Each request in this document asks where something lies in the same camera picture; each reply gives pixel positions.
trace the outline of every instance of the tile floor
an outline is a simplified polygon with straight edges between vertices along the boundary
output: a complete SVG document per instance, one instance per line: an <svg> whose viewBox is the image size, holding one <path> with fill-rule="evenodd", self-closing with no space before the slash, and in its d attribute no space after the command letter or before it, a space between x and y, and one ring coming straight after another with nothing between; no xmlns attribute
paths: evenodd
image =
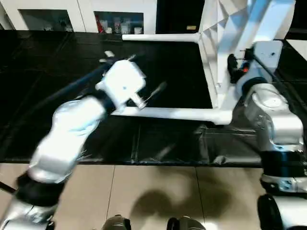
<svg viewBox="0 0 307 230"><path fill-rule="evenodd" d="M0 164L14 186L25 164ZM188 215L207 230L257 230L261 169L78 165L54 216L57 230L100 230L106 218L129 218L133 230L165 230ZM10 195L0 191L0 214Z"/></svg>

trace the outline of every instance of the white cabinet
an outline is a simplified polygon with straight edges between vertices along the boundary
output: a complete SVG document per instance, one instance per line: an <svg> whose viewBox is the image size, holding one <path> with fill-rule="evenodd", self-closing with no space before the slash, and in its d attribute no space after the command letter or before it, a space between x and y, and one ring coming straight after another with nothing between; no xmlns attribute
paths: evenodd
<svg viewBox="0 0 307 230"><path fill-rule="evenodd" d="M56 23L66 30L85 32L77 0L0 1L16 30L52 30L52 24Z"/></svg>
<svg viewBox="0 0 307 230"><path fill-rule="evenodd" d="M87 32L98 32L95 17L97 13L114 12L118 15L122 12L121 20L123 20L126 12L141 13L144 34L155 34L157 0L78 0L78 2Z"/></svg>

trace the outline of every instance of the black fabric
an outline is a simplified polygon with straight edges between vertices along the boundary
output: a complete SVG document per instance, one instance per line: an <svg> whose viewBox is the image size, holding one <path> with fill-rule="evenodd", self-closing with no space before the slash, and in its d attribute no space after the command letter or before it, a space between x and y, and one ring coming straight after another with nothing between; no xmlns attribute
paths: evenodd
<svg viewBox="0 0 307 230"><path fill-rule="evenodd" d="M0 63L0 98L3 100L0 113L1 162L30 160L38 142L51 128L55 109L88 93L89 87L102 78L101 74L97 74L93 82L80 85L16 126L18 119L42 99L94 70L99 65L98 60L105 58L106 50L113 51L119 59L138 55L135 61L147 76L147 86L140 92L143 98L147 98L162 82L167 83L166 89L149 106L211 108L197 44L130 42L95 33L43 31L0 31L0 38L3 37L7 41L4 48L7 58ZM275 74L284 82L285 89L279 90L290 92L295 113L307 127L305 63L284 41ZM240 101L228 126L200 121L110 116L87 139L80 162L259 167L261 160L255 131L243 111Z"/></svg>

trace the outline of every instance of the black cable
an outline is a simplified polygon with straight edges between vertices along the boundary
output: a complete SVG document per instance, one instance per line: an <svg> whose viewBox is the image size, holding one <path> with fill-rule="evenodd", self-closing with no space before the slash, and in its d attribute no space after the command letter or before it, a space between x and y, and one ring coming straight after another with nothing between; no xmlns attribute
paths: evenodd
<svg viewBox="0 0 307 230"><path fill-rule="evenodd" d="M86 74L84 77L79 78L78 80L70 83L68 86L65 86L64 88L56 91L54 94L50 95L49 97L43 99L42 101L40 101L39 103L37 103L34 107L32 107L30 110L28 110L28 112L26 112L22 117L19 118L19 121L24 120L25 118L27 118L29 115L31 115L34 111L42 108L43 106L45 106L46 104L48 104L51 101L54 101L55 99L69 93L70 91L72 91L73 89L77 88L78 86L90 81L92 78L94 78L97 74L102 74L105 71L107 71L110 68L110 66L108 64L104 64L100 67L98 67L97 69L95 69L94 71Z"/></svg>
<svg viewBox="0 0 307 230"><path fill-rule="evenodd" d="M3 191L5 191L5 192L7 192L9 194L13 194L16 191L16 189L8 186L7 184L5 184L5 183L3 183L1 181L0 181L0 189L2 189Z"/></svg>

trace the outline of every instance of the white horizontal bar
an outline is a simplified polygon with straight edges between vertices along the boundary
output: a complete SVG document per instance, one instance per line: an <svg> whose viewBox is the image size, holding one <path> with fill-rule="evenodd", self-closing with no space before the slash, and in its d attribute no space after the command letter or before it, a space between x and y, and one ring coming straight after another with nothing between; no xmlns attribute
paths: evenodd
<svg viewBox="0 0 307 230"><path fill-rule="evenodd" d="M126 107L112 115L143 116L168 119L211 121L216 125L228 125L232 119L232 109L185 109L185 108L150 108L139 110L137 107Z"/></svg>
<svg viewBox="0 0 307 230"><path fill-rule="evenodd" d="M124 41L156 41L156 42L195 42L200 34L123 34Z"/></svg>

